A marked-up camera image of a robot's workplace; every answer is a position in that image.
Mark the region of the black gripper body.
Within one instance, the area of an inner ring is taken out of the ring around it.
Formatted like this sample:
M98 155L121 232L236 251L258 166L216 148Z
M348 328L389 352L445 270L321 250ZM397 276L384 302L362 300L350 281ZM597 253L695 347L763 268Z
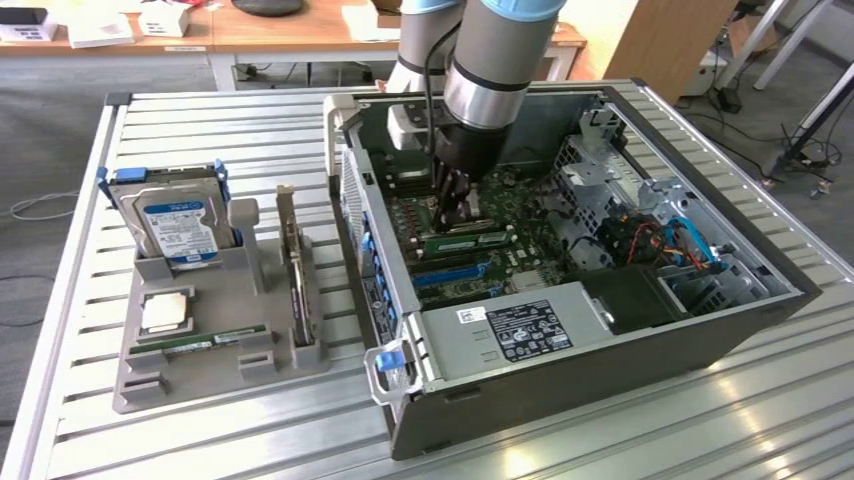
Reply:
M508 138L508 129L481 130L461 123L438 128L436 158L466 176L484 176L494 167Z

